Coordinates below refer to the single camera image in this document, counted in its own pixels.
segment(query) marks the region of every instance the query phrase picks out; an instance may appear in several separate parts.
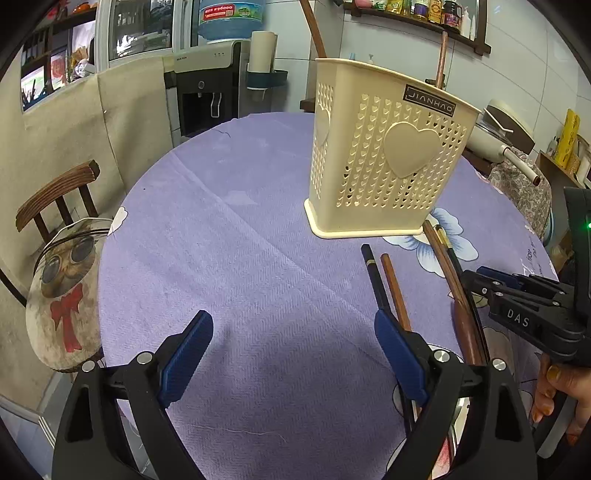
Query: heart-shaped cutout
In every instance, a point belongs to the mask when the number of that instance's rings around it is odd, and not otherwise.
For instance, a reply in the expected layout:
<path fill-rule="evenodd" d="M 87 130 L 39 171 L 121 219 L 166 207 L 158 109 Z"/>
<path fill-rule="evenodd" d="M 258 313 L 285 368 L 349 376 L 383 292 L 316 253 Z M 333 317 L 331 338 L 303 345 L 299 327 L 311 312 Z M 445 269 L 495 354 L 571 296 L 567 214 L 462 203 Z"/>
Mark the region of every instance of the heart-shaped cutout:
<path fill-rule="evenodd" d="M 408 122 L 393 124 L 384 137 L 384 156 L 400 179 L 421 170 L 440 150 L 441 140 L 435 130 L 418 130 Z"/>
<path fill-rule="evenodd" d="M 314 116 L 314 129 L 316 130 L 316 145 L 318 148 L 324 145 L 329 136 L 330 114 L 328 110 L 319 108 Z"/>

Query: round table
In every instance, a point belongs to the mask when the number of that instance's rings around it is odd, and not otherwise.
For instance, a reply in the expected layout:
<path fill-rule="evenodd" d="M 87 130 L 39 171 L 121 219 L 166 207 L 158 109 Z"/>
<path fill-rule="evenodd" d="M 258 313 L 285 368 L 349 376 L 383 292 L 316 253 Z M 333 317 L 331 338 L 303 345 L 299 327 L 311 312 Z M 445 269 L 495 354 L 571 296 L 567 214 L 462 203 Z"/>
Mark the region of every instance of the round table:
<path fill-rule="evenodd" d="M 214 479 L 381 479 L 404 438 L 395 378 L 374 335 L 360 252 L 390 254 L 413 329 L 459 353 L 452 300 L 422 237 L 320 239 L 308 196 L 314 116 L 234 119 L 166 154 L 123 202 L 106 240 L 99 314 L 108 365 L 181 332 L 215 331 L 167 413 Z M 464 268 L 555 278 L 513 204 L 460 159 L 433 210 Z M 531 393 L 538 359 L 480 310 L 492 356 Z M 531 405 L 531 395 L 522 394 Z"/>

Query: yellow box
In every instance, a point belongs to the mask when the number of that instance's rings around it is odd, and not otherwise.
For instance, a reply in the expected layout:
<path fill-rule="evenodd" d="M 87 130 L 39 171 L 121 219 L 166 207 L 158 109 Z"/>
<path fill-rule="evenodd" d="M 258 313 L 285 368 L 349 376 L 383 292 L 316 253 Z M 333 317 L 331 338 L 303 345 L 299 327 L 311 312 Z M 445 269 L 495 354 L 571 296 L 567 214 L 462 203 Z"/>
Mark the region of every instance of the yellow box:
<path fill-rule="evenodd" d="M 569 163 L 570 154 L 573 152 L 574 141 L 577 140 L 577 134 L 579 133 L 580 123 L 580 117 L 569 108 L 569 111 L 566 112 L 564 129 L 560 137 L 560 142 L 558 142 L 556 155 L 554 156 L 554 161 L 562 168 L 566 168 L 566 165 Z"/>

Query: metal screw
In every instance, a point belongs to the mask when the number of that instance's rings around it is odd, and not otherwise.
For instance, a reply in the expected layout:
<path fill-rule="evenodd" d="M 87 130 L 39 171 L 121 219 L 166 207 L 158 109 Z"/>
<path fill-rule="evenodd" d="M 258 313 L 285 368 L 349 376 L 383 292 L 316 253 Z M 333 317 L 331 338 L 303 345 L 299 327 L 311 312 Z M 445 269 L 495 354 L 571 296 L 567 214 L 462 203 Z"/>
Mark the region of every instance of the metal screw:
<path fill-rule="evenodd" d="M 449 360 L 449 353 L 447 353 L 445 350 L 437 350 L 433 356 L 435 357 L 435 360 L 441 362 L 442 364 Z"/>
<path fill-rule="evenodd" d="M 150 352 L 141 352 L 137 360 L 140 365 L 149 364 L 152 361 L 152 354 Z"/>
<path fill-rule="evenodd" d="M 83 372 L 92 372 L 95 369 L 95 363 L 92 360 L 87 360 L 82 364 Z"/>
<path fill-rule="evenodd" d="M 493 359 L 492 366 L 495 367 L 499 372 L 502 372 L 505 368 L 507 368 L 507 364 L 500 358 Z"/>

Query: wooden chair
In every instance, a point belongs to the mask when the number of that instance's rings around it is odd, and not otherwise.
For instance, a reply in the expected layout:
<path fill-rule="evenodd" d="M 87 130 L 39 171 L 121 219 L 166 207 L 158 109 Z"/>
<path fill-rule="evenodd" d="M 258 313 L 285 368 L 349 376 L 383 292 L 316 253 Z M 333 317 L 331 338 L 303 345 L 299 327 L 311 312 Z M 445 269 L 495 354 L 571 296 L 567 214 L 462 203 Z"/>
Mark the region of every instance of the wooden chair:
<path fill-rule="evenodd" d="M 95 218 L 78 226 L 76 233 L 82 235 L 68 239 L 66 232 L 64 242 L 43 253 L 45 262 L 35 270 L 29 289 L 25 320 L 31 346 L 43 363 L 59 372 L 73 372 L 88 359 L 102 357 L 96 290 L 106 234 L 92 226 L 100 223 L 105 231 L 110 222 L 96 218 L 88 189 L 99 174 L 94 160 L 78 165 L 45 185 L 17 212 L 17 230 L 35 220 L 46 244 L 51 236 L 41 211 L 50 203 L 57 204 L 66 225 L 74 223 L 64 201 L 66 193 L 78 189 L 88 215 Z"/>
<path fill-rule="evenodd" d="M 80 196 L 90 217 L 98 217 L 95 204 L 92 202 L 88 184 L 95 181 L 100 174 L 100 168 L 94 160 L 81 163 L 67 172 L 52 180 L 39 190 L 35 195 L 29 198 L 17 212 L 17 230 L 20 232 L 31 221 L 35 224 L 43 237 L 45 243 L 51 241 L 51 236 L 43 218 L 41 211 L 51 202 L 57 204 L 61 218 L 66 225 L 73 224 L 72 216 L 64 200 L 64 195 L 74 189 L 80 191 Z"/>

